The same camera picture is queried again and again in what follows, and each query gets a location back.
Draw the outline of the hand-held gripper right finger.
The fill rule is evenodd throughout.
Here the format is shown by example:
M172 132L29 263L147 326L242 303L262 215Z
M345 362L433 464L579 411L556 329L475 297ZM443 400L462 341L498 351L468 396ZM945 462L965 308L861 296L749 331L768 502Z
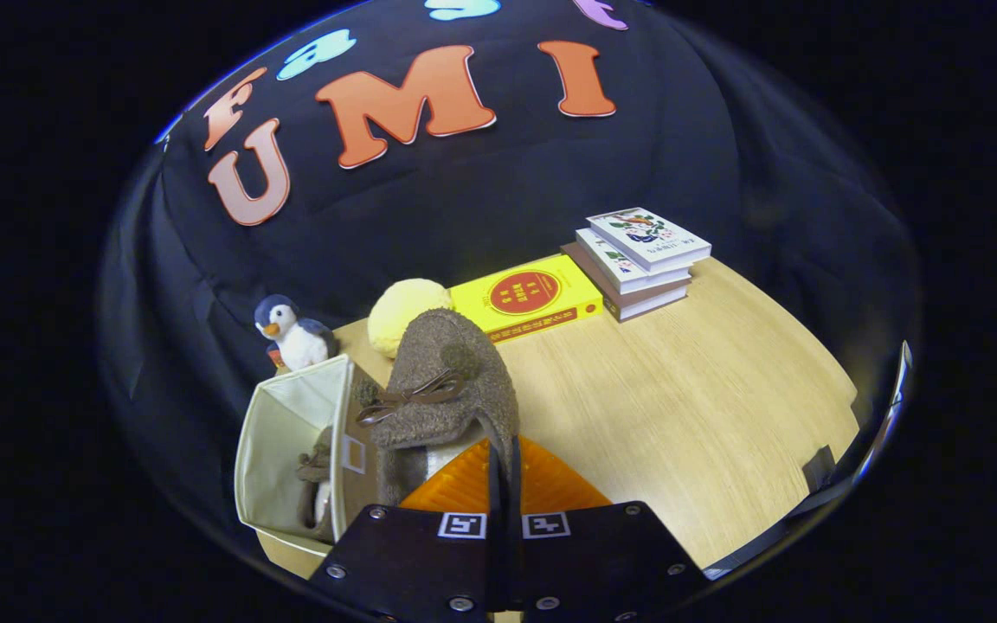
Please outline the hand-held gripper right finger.
M521 437L511 602L526 622L653 622L710 587L645 502L612 504Z

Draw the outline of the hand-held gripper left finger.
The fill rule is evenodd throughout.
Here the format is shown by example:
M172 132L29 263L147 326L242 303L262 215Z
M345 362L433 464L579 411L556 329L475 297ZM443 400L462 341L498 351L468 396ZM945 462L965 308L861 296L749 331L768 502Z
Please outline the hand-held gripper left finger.
M499 455L484 513L371 504L308 585L361 622L493 622L499 597Z

